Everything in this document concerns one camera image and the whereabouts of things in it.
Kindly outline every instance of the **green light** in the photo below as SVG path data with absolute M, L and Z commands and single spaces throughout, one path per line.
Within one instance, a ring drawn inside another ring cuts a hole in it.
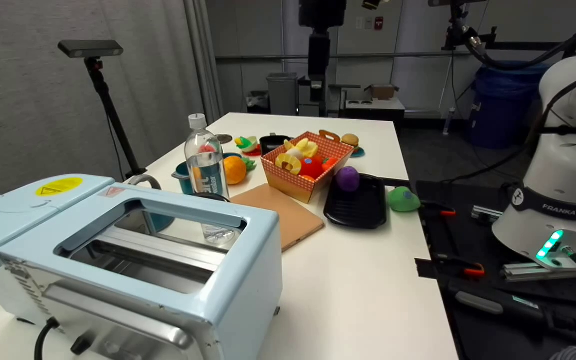
M 553 236 L 551 236 L 551 240 L 554 240 L 554 242 L 558 242 L 558 240 L 563 240 L 565 239 L 565 231 L 556 231 L 556 232 L 553 232 Z
M 565 239 L 565 231 L 556 231 L 551 234 L 551 239 L 545 242 L 541 253 L 536 255 L 538 260 L 545 260 L 548 253 Z

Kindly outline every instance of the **white table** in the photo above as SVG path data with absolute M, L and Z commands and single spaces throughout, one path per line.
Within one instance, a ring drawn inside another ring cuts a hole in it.
M 355 132 L 366 151 L 349 160 L 360 172 L 409 179 L 390 123 L 327 121 L 302 116 L 229 115 L 211 127 L 217 134 L 298 137 L 320 129 Z M 184 160 L 183 146 L 148 166 L 167 193 L 181 193 L 170 179 Z M 233 197 L 265 184 L 263 166 Z M 324 195 L 306 206 L 323 217 Z M 275 319 L 263 360 L 390 360 L 459 358 L 439 285 L 418 279 L 414 259 L 430 259 L 416 215 L 389 215 L 380 231 L 346 231 L 327 224 L 284 255 L 283 313 Z M 0 310 L 0 360 L 33 358 L 38 329 L 18 324 Z M 46 341 L 46 358 L 74 358 L 59 333 Z M 83 360 L 100 358 L 86 352 Z
M 372 103 L 369 103 L 369 104 L 346 98 L 345 107 L 346 107 L 346 111 L 390 111 L 390 112 L 405 112 L 407 111 L 400 97 L 393 97 L 389 100 L 372 98 Z

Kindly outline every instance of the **food item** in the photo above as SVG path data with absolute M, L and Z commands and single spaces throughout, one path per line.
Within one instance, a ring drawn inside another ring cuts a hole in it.
M 320 179 L 324 175 L 324 165 L 315 159 L 302 159 L 300 176 Z
M 386 204 L 393 212 L 416 212 L 423 206 L 421 199 L 407 186 L 390 190 Z
M 240 157 L 224 159 L 224 172 L 230 186 L 242 184 L 249 179 L 246 163 Z
M 290 175 L 302 172 L 302 163 L 292 155 L 279 155 L 275 165 Z
M 234 145 L 239 151 L 242 151 L 249 157 L 260 157 L 263 155 L 263 146 L 257 140 L 257 137 L 237 137 Z
M 343 193 L 356 193 L 360 188 L 362 179 L 359 170 L 355 170 L 353 166 L 346 166 L 337 175 L 334 181 Z
M 302 138 L 298 145 L 284 142 L 286 155 L 292 155 L 297 159 L 312 159 L 319 151 L 317 142 L 310 142 L 309 138 Z
M 353 149 L 360 149 L 360 138 L 356 134 L 345 134 L 343 145 L 349 145 Z

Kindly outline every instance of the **plastic bottle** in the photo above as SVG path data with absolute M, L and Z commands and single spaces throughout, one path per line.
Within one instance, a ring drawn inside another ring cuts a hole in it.
M 204 115 L 191 115 L 189 125 L 192 134 L 187 140 L 184 153 L 194 195 L 229 201 L 223 145 L 206 130 Z M 212 224 L 202 224 L 202 232 L 204 240 L 218 248 L 230 248 L 237 239 L 237 231 Z
M 194 132 L 189 137 L 184 153 L 192 190 L 229 201 L 223 145 L 206 130 L 204 115 L 191 115 L 189 125 Z

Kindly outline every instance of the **bottle cap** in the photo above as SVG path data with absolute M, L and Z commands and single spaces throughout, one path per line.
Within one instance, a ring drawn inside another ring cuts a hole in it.
M 204 115 L 191 115 L 189 125 L 192 130 L 202 130 L 202 129 L 206 129 L 206 116 Z

